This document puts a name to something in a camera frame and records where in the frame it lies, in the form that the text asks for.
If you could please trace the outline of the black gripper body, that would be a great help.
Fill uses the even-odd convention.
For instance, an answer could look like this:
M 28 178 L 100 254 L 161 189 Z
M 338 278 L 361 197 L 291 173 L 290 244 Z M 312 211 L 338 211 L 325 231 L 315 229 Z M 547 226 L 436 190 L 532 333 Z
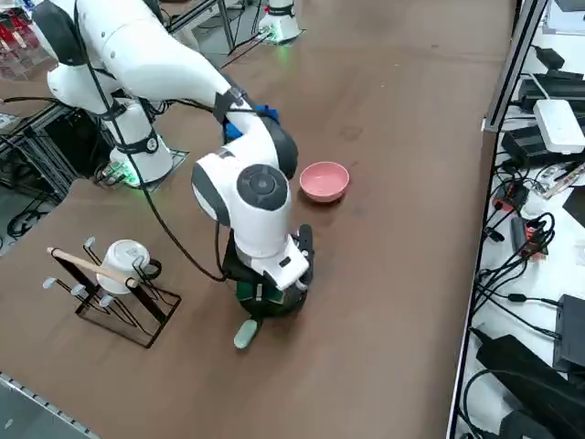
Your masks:
M 253 271 L 239 259 L 233 235 L 229 236 L 222 262 L 222 270 L 227 278 L 232 281 L 246 284 L 264 283 L 264 278 L 260 274 Z

